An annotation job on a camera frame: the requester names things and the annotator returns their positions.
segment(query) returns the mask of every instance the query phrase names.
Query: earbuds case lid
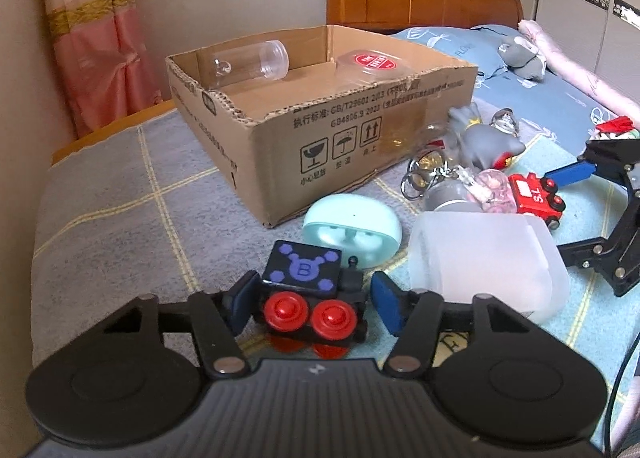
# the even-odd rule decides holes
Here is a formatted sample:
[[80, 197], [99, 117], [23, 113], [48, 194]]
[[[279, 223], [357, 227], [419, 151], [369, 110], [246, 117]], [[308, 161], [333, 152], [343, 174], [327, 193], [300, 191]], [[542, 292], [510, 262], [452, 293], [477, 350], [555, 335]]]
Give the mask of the earbuds case lid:
[[332, 194], [314, 203], [302, 225], [305, 243], [342, 251], [342, 265], [351, 256], [358, 268], [384, 263], [400, 248], [402, 225], [386, 204], [358, 194]]

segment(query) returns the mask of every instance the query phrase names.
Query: blue pillow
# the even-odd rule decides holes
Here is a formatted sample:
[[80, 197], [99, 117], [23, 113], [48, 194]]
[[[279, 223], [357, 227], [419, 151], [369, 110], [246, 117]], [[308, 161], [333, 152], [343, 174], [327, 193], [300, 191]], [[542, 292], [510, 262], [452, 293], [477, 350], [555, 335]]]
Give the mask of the blue pillow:
[[475, 64], [478, 66], [478, 77], [482, 80], [507, 71], [507, 65], [498, 54], [502, 41], [497, 35], [466, 28], [428, 26], [407, 28], [393, 37], [420, 43]]
[[478, 26], [473, 26], [471, 30], [477, 30], [485, 34], [498, 37], [504, 37], [506, 35], [510, 37], [515, 37], [517, 35], [523, 37], [515, 28], [511, 28], [510, 26], [505, 26], [503, 24], [479, 24]]

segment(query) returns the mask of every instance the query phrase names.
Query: white wardrobe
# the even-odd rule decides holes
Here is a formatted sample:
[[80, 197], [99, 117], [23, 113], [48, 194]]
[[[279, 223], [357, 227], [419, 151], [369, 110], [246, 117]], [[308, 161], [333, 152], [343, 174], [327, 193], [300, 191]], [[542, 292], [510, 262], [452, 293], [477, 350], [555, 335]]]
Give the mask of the white wardrobe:
[[640, 0], [539, 0], [536, 21], [568, 57], [640, 102]]

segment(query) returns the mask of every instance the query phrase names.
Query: cardboard box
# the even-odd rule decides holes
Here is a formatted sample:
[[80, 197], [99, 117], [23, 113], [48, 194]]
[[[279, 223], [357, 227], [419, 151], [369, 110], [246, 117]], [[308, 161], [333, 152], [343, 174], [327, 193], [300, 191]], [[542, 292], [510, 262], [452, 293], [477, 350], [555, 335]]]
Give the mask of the cardboard box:
[[[277, 39], [279, 81], [209, 87], [212, 54]], [[335, 72], [354, 50], [396, 56], [412, 74], [369, 85]], [[273, 227], [406, 157], [427, 122], [469, 104], [477, 67], [405, 40], [341, 26], [281, 30], [170, 56], [175, 104], [247, 208]]]

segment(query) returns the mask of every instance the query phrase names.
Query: gray cat figurine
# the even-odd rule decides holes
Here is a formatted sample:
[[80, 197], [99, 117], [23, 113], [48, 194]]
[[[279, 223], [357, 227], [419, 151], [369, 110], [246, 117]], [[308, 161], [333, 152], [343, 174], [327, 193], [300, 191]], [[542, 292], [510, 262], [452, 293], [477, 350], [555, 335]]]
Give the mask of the gray cat figurine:
[[505, 169], [511, 158], [526, 146], [518, 139], [518, 123], [509, 108], [499, 110], [491, 124], [483, 124], [478, 106], [472, 102], [449, 111], [449, 130], [460, 145], [458, 159], [465, 167]]

